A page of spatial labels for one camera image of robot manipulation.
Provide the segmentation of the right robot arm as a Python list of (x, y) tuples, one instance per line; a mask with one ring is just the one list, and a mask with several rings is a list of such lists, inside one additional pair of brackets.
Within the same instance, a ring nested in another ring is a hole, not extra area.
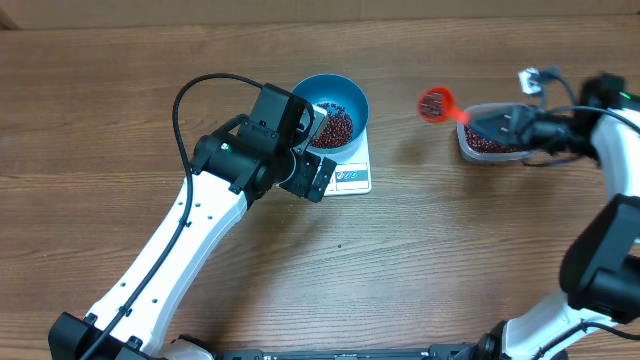
[(579, 99), (545, 110), (504, 105), (465, 116), (464, 124), (505, 147), (570, 152), (595, 160), (606, 206), (576, 238), (561, 263), (559, 287), (525, 314), (503, 321), (461, 359), (561, 359), (598, 330), (639, 317), (639, 98), (623, 77), (586, 80)]

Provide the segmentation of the red measuring scoop blue handle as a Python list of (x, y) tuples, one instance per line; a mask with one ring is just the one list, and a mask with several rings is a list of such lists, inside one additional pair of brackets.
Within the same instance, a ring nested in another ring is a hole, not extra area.
[(468, 125), (471, 120), (471, 114), (457, 106), (453, 93), (444, 86), (426, 90), (417, 101), (417, 113), (424, 121), (433, 124), (455, 120)]

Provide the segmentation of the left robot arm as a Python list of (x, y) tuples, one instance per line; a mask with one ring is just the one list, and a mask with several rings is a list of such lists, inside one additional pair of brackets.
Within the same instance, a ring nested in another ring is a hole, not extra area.
[(165, 336), (175, 311), (225, 234), (277, 186), (319, 202), (336, 163), (308, 151), (325, 109), (264, 84), (240, 114), (183, 154), (182, 188), (119, 281), (84, 318), (62, 313), (48, 334), (54, 359), (212, 359), (199, 340)]

